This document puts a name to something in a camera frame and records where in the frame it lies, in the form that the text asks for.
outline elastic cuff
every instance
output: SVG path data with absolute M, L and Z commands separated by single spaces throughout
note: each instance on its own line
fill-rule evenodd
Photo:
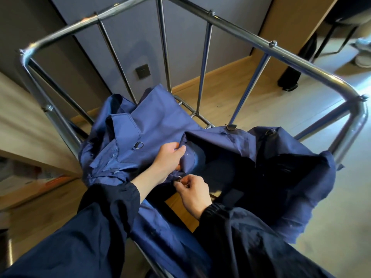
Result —
M 200 222 L 205 221 L 207 218 L 211 218 L 214 215 L 220 213 L 221 211 L 225 210 L 225 206 L 220 203 L 213 203 L 208 206 L 200 216 Z

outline light floor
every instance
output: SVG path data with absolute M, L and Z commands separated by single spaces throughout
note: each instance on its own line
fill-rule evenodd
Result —
M 331 40 L 324 53 L 336 50 L 341 40 Z M 346 46 L 340 54 L 324 55 L 316 64 L 354 85 L 360 94 L 371 94 L 371 69 L 360 69 L 349 62 L 357 54 Z M 252 74 L 249 60 L 234 70 L 208 77 L 201 113 L 217 126 L 228 123 L 234 107 Z M 197 86 L 177 93 L 195 106 Z M 261 77 L 236 119 L 239 128 L 282 126 L 296 134 L 341 103 L 334 91 L 302 76 L 292 93 L 281 91 L 266 77 Z M 314 152 L 327 149 L 344 119 L 304 142 Z M 337 174 L 334 190 L 313 212 L 305 233 L 294 247 L 337 277 L 366 278 L 371 273 L 371 119 L 345 157 L 346 168 Z M 77 209 L 85 191 L 80 181 L 12 210 L 10 235 L 15 258 L 42 238 L 62 226 Z M 197 224 L 181 209 L 188 225 Z M 148 265 L 131 246 L 130 260 L 123 277 L 143 277 Z

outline right hand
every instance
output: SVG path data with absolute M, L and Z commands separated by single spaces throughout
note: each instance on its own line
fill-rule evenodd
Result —
M 203 211 L 212 204 L 207 183 L 200 176 L 187 175 L 180 182 L 175 181 L 174 186 L 185 209 L 199 220 Z

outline d-ring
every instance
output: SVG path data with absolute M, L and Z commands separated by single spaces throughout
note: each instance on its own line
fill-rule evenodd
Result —
M 134 149 L 142 149 L 144 146 L 144 143 L 142 142 L 137 142 L 135 145 L 134 145 Z

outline metal cart frame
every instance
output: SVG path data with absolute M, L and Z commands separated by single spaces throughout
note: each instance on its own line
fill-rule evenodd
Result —
M 76 22 L 72 25 L 68 25 L 57 32 L 54 32 L 36 42 L 31 43 L 24 50 L 20 50 L 21 59 L 20 62 L 17 61 L 19 72 L 21 74 L 22 80 L 26 88 L 30 93 L 36 98 L 41 108 L 45 114 L 49 117 L 50 121 L 53 123 L 58 133 L 61 135 L 67 146 L 70 148 L 72 153 L 77 157 L 79 148 L 81 145 L 81 140 L 78 137 L 77 133 L 73 129 L 73 125 L 61 114 L 61 112 L 55 107 L 54 103 L 51 101 L 50 97 L 46 94 L 44 89 L 38 83 L 37 79 L 34 77 L 33 72 L 38 74 L 46 83 L 49 84 L 58 94 L 60 94 L 82 117 L 86 119 L 87 122 L 93 124 L 94 120 L 32 59 L 32 56 L 35 55 L 40 49 L 59 39 L 74 34 L 78 31 L 81 31 L 89 26 L 97 24 L 100 28 L 102 36 L 105 39 L 107 47 L 109 48 L 111 55 L 117 65 L 117 68 L 123 78 L 123 81 L 126 85 L 126 88 L 129 92 L 129 95 L 134 103 L 137 103 L 136 98 L 130 88 L 130 85 L 127 81 L 127 78 L 123 72 L 123 69 L 120 65 L 119 59 L 115 53 L 114 47 L 109 39 L 109 36 L 103 25 L 103 20 L 109 17 L 112 17 L 118 13 L 121 13 L 127 9 L 134 7 L 137 4 L 140 4 L 146 0 L 125 0 L 121 3 L 114 4 L 112 7 L 100 12 L 95 13 L 90 17 L 86 17 L 79 22 Z M 178 5 L 179 7 L 193 13 L 194 15 L 207 21 L 206 26 L 206 36 L 204 42 L 204 51 L 202 59 L 202 68 L 200 76 L 200 86 L 198 91 L 198 100 L 197 108 L 194 109 L 180 97 L 175 96 L 174 98 L 179 102 L 179 105 L 184 105 L 191 111 L 191 116 L 196 116 L 206 123 L 206 128 L 213 127 L 210 121 L 200 114 L 200 103 L 202 98 L 203 84 L 206 73 L 207 57 L 210 46 L 211 32 L 213 26 L 216 26 L 239 39 L 246 41 L 257 49 L 260 49 L 264 52 L 262 59 L 260 60 L 259 65 L 257 66 L 241 100 L 239 101 L 238 106 L 236 107 L 234 114 L 229 121 L 229 125 L 233 124 L 236 116 L 238 115 L 242 105 L 245 100 L 251 93 L 257 79 L 261 75 L 264 67 L 266 66 L 270 57 L 275 57 L 276 59 L 286 63 L 287 65 L 293 67 L 294 69 L 316 79 L 328 87 L 334 89 L 338 92 L 345 102 L 339 107 L 332 110 L 330 113 L 319 119 L 317 122 L 309 126 L 307 129 L 303 130 L 301 133 L 295 136 L 298 140 L 304 140 L 314 133 L 320 131 L 321 129 L 329 126 L 333 122 L 339 120 L 345 115 L 349 115 L 348 120 L 345 125 L 342 127 L 341 131 L 336 136 L 335 140 L 329 147 L 329 151 L 333 154 L 336 163 L 339 164 L 344 158 L 350 146 L 353 144 L 354 140 L 358 136 L 360 130 L 363 128 L 368 117 L 367 106 L 365 101 L 366 96 L 360 96 L 357 91 L 347 82 L 340 79 L 339 77 L 328 73 L 327 71 L 309 63 L 308 61 L 298 57 L 286 51 L 279 46 L 277 46 L 276 41 L 268 42 L 261 37 L 244 30 L 241 27 L 230 23 L 223 18 L 216 16 L 212 11 L 207 11 L 200 6 L 188 1 L 188 0 L 168 0 Z M 170 93 L 171 91 L 171 80 L 170 80 L 170 69 L 169 69 L 169 58 L 168 58 L 168 49 L 166 41 L 166 30 L 165 30 L 165 19 L 163 11 L 163 0 L 156 0 L 157 3 L 157 12 L 158 20 L 160 25 L 161 33 L 161 42 L 163 48 L 164 56 L 164 65 L 167 81 L 167 89 Z

